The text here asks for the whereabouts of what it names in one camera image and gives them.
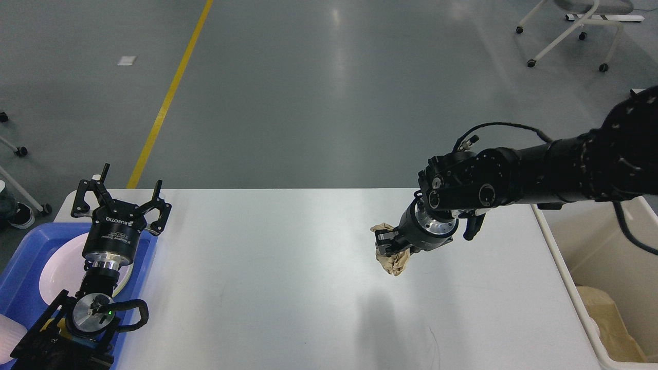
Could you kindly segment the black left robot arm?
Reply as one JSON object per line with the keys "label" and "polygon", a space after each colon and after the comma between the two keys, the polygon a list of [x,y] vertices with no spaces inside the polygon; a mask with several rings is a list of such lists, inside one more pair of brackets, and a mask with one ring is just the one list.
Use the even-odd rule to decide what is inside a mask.
{"label": "black left robot arm", "polygon": [[122,268],[132,266],[144,232],[160,235],[172,206],[161,196],[162,180],[149,201],[138,205],[113,198],[99,178],[82,179],[71,216],[89,217],[91,226],[81,256],[84,277],[75,295],[62,290],[10,352],[14,369],[109,369],[112,339],[146,325],[148,305],[113,296]]}

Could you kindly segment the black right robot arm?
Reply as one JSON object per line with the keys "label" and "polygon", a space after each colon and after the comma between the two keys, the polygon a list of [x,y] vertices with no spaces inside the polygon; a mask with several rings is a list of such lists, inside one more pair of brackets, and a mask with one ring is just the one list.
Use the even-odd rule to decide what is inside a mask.
{"label": "black right robot arm", "polygon": [[419,190],[392,230],[377,230],[376,254],[393,257],[431,251],[452,241],[459,220],[471,241],[489,209],[512,204],[561,209],[583,200],[611,202],[623,235],[642,250],[628,229],[622,201],[656,196],[656,87],[649,87],[613,107],[598,129],[574,138],[551,140],[521,150],[497,147],[478,154],[470,129],[446,155],[428,159],[418,173]]}

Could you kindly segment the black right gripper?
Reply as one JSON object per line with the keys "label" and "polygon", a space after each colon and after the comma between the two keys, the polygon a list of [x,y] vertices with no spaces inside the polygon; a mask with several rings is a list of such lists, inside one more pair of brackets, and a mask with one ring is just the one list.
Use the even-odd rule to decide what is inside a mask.
{"label": "black right gripper", "polygon": [[414,199],[400,218],[397,229],[374,231],[375,244],[380,246],[381,255],[395,255],[410,250],[410,253],[432,251],[453,241],[459,221],[452,218],[437,220],[426,213],[421,199]]}

